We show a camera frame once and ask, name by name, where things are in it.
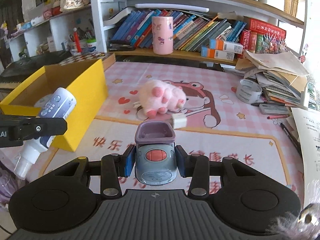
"pink plush toy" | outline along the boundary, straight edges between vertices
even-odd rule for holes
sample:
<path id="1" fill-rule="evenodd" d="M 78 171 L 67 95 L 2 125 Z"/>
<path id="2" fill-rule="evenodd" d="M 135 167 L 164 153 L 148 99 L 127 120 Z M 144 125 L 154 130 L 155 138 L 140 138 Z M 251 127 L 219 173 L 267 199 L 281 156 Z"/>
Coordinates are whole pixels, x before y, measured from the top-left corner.
<path id="1" fill-rule="evenodd" d="M 139 100 L 145 115 L 154 118 L 159 112 L 177 112 L 186 102 L 186 94 L 176 87 L 160 80 L 149 80 L 139 90 Z"/>

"yellow box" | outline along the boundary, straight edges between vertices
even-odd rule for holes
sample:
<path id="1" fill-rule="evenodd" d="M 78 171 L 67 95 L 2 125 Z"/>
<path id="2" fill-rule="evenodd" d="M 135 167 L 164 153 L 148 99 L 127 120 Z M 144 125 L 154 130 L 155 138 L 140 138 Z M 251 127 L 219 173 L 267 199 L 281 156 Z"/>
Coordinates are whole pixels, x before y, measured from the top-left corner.
<path id="1" fill-rule="evenodd" d="M 52 146 L 75 151 L 108 96 L 101 59 L 43 66 L 7 95 L 0 108 L 4 114 L 36 116 L 41 108 L 34 104 L 59 87 L 73 94 L 77 104 L 67 118 L 67 132 L 56 136 Z"/>

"tape roll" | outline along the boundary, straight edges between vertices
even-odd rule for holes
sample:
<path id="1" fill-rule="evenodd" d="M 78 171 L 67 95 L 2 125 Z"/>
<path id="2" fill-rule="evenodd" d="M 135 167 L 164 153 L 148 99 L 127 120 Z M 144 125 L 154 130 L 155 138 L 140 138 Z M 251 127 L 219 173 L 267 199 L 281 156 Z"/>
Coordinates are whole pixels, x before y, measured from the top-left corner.
<path id="1" fill-rule="evenodd" d="M 241 79 L 237 87 L 236 96 L 242 102 L 252 104 L 256 102 L 262 93 L 262 88 L 255 82 L 248 79 Z"/>

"gray toy car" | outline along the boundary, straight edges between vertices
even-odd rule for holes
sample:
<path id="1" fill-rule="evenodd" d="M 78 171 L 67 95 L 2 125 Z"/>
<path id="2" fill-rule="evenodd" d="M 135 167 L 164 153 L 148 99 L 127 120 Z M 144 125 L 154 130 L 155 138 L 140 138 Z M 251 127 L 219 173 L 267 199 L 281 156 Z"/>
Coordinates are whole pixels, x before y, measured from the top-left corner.
<path id="1" fill-rule="evenodd" d="M 146 185 L 163 185 L 177 176 L 176 135 L 168 122 L 148 121 L 135 134 L 135 176 Z"/>

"pencil holder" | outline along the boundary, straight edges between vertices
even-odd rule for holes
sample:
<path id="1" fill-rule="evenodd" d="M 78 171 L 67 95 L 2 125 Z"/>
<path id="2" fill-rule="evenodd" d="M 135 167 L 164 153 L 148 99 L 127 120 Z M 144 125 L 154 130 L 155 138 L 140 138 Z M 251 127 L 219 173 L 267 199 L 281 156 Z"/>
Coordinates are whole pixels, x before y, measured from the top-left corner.
<path id="1" fill-rule="evenodd" d="M 152 47 L 155 54 L 171 54 L 173 52 L 173 18 L 153 16 L 152 38 Z"/>

